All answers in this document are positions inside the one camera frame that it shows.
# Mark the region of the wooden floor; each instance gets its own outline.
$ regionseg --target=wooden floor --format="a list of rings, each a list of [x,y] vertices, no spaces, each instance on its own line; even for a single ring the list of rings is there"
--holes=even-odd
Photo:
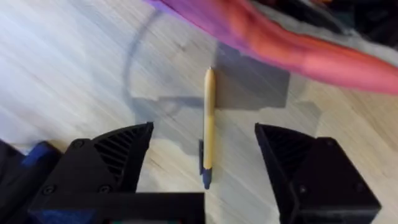
[[[0,138],[21,150],[155,122],[139,191],[203,191],[197,142],[203,77],[217,82],[208,223],[278,223],[254,123],[343,146],[398,220],[398,99],[344,90],[261,64],[140,0],[0,2]]]

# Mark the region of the pink fabric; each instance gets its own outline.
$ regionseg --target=pink fabric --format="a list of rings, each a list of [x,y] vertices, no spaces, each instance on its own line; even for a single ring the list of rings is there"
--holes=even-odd
[[[246,0],[147,0],[258,60],[314,80],[398,94],[398,68],[356,50],[298,35]]]

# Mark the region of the orange fabric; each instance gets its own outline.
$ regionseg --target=orange fabric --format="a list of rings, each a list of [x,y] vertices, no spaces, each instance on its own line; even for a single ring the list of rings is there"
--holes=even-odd
[[[398,94],[397,67],[357,50],[289,32],[246,0],[155,2],[263,62],[333,85]]]

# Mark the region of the black 3d-printed part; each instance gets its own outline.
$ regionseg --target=black 3d-printed part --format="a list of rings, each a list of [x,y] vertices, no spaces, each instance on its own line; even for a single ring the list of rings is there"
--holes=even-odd
[[[119,191],[136,191],[153,129],[152,123],[140,124],[111,131],[91,141],[112,173]]]
[[[204,224],[204,194],[136,193],[153,123],[74,140],[29,213],[39,223],[173,220]]]
[[[281,224],[368,224],[380,203],[332,138],[256,124]]]

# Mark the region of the pen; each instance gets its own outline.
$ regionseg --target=pen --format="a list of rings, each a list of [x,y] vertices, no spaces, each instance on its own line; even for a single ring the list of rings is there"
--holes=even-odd
[[[214,129],[215,129],[215,102],[216,102],[216,80],[212,68],[207,70],[205,75],[205,105],[203,113],[203,142],[201,142],[201,175],[205,189],[210,188],[212,158],[214,150]]]

